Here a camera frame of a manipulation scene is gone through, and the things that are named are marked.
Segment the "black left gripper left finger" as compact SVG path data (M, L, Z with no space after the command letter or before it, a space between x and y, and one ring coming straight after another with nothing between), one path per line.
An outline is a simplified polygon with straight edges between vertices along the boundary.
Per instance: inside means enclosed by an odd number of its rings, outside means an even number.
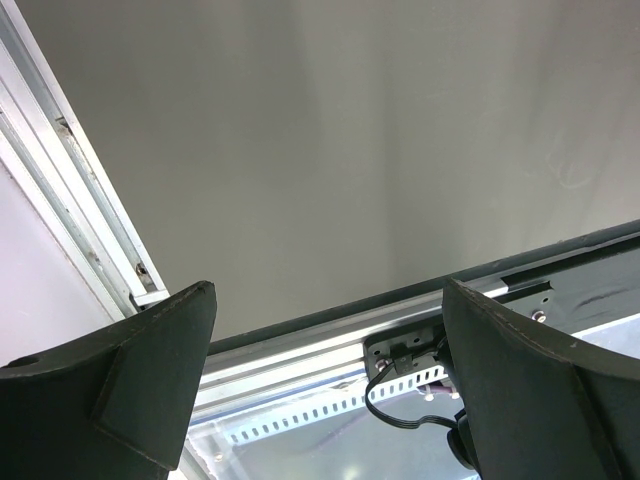
M177 470L217 313L199 281L1 369L4 479L166 479Z

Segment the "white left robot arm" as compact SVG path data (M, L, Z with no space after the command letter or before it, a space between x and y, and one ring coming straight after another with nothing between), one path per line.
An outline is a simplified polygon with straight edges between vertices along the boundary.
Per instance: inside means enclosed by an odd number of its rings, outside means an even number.
M639 359L450 281L210 355L213 284L1 370L5 479L635 479Z

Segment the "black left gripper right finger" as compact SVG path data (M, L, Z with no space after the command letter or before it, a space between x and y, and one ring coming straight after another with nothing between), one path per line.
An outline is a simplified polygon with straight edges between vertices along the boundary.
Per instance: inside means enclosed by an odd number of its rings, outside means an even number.
M638 478L638 359L456 280L442 314L482 478Z

